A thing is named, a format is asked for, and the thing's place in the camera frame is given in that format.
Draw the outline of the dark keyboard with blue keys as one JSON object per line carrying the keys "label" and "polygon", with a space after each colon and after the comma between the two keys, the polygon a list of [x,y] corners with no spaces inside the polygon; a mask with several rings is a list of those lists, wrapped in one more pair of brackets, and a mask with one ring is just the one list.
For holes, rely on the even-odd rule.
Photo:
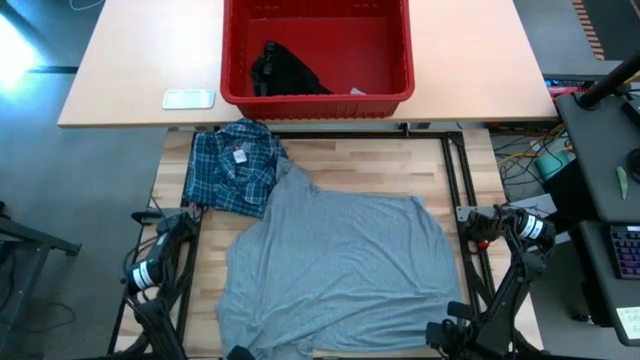
{"label": "dark keyboard with blue keys", "polygon": [[612,226],[610,238],[618,277],[640,280],[640,225]]}

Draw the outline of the red electronic device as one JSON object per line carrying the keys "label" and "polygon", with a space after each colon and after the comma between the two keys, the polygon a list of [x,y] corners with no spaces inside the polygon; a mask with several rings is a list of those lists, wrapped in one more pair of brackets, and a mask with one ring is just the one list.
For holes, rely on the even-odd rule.
{"label": "red electronic device", "polygon": [[592,84],[589,80],[571,80],[571,79],[546,79],[545,84],[552,98],[562,95],[570,95],[575,92],[584,92]]}

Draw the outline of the black round object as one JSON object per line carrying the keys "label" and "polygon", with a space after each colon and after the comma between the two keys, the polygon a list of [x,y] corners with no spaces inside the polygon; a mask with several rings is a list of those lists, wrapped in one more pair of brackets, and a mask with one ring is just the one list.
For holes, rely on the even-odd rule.
{"label": "black round object", "polygon": [[629,176],[640,184],[640,148],[633,149],[626,155],[626,168]]}

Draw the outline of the blue plaid pajama pants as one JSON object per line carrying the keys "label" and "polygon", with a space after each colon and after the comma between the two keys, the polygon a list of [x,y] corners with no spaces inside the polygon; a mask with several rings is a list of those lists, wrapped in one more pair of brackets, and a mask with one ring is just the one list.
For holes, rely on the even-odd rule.
{"label": "blue plaid pajama pants", "polygon": [[184,198],[189,202],[208,206],[215,210],[256,218],[263,217],[267,205],[267,197],[265,196],[245,199],[239,193],[190,193],[186,194]]}

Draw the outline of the red plastic laundry bin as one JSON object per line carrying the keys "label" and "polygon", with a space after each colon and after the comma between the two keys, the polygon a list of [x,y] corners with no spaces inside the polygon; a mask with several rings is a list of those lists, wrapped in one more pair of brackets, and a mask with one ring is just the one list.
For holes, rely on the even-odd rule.
{"label": "red plastic laundry bin", "polygon": [[[251,66],[267,41],[331,94],[255,96]],[[220,93],[247,118],[385,118],[414,89],[409,0],[224,0]]]}

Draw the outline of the white cardboard box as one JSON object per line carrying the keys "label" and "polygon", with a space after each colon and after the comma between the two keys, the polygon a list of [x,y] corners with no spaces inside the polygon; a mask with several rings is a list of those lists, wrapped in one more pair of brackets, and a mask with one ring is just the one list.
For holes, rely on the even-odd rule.
{"label": "white cardboard box", "polygon": [[511,208],[524,209],[541,217],[547,217],[557,212],[557,207],[550,194],[510,202],[508,206]]}

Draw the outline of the black pole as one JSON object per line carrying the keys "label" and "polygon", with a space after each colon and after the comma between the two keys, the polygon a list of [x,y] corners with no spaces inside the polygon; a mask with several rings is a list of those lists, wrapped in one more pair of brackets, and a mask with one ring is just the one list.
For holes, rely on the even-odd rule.
{"label": "black pole", "polygon": [[640,51],[622,61],[606,76],[580,95],[576,102],[583,109],[591,109],[602,99],[613,94],[620,86],[640,72]]}

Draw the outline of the black metal stand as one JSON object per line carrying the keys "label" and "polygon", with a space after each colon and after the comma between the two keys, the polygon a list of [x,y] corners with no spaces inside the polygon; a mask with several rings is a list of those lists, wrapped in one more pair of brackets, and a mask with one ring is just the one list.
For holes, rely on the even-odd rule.
{"label": "black metal stand", "polygon": [[77,256],[81,246],[12,220],[0,201],[0,353],[21,325],[27,305],[52,250]]}

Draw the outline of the black crumpled garment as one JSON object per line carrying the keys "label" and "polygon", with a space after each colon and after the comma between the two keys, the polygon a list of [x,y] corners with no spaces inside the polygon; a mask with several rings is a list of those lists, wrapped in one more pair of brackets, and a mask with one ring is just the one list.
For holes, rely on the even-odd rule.
{"label": "black crumpled garment", "polygon": [[275,41],[267,41],[252,64],[251,80],[257,97],[331,94],[305,63]]}

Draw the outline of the black side desk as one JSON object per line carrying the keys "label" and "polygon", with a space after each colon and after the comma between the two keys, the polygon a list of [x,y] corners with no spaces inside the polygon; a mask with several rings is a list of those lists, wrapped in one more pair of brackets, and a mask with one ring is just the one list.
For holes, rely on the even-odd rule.
{"label": "black side desk", "polygon": [[623,97],[610,96],[592,110],[581,108],[576,97],[556,99],[558,114],[574,146],[579,168],[598,217],[606,222],[640,223],[640,183],[628,179],[626,193],[617,169],[627,154],[640,148],[640,128],[622,110]]}

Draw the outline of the white paper note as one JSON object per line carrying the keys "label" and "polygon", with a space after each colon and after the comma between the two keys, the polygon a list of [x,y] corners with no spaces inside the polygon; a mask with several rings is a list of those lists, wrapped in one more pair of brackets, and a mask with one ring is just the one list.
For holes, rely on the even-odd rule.
{"label": "white paper note", "polygon": [[618,318],[629,340],[640,340],[640,306],[616,309]]}

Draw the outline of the light wooden desk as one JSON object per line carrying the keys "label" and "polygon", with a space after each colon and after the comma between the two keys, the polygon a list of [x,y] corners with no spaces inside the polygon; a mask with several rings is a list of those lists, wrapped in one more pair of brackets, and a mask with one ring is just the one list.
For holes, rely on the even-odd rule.
{"label": "light wooden desk", "polygon": [[[550,121],[557,113],[512,0],[409,0],[415,90],[396,122]],[[62,127],[212,126],[167,110],[172,89],[220,87],[224,0],[105,0],[62,108]]]}

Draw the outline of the blue plaid garment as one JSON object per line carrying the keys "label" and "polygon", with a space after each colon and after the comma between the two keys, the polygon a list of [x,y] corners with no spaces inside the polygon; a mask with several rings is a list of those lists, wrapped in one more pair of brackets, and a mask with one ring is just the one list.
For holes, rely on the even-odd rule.
{"label": "blue plaid garment", "polygon": [[277,179],[278,160],[287,153],[263,124],[240,119],[215,132],[198,133],[192,144],[186,194],[239,193],[268,197]]}

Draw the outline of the grey garment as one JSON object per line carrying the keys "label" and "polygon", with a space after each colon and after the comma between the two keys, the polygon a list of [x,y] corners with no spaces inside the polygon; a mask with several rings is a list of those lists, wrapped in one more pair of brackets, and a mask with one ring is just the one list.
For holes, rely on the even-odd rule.
{"label": "grey garment", "polygon": [[325,190],[286,159],[226,265],[222,346],[255,360],[415,348],[461,297],[451,242],[421,198]]}

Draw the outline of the black keyboard tray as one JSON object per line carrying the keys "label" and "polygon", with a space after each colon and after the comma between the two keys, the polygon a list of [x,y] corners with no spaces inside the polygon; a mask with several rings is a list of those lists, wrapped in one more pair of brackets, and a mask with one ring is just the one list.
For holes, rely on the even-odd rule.
{"label": "black keyboard tray", "polygon": [[619,341],[627,347],[640,348],[640,340],[629,340],[624,333],[616,309],[640,306],[640,280],[625,280],[614,269],[610,235],[607,227],[598,222],[583,221],[579,233],[584,248],[583,267],[589,309],[594,321],[612,327]]}

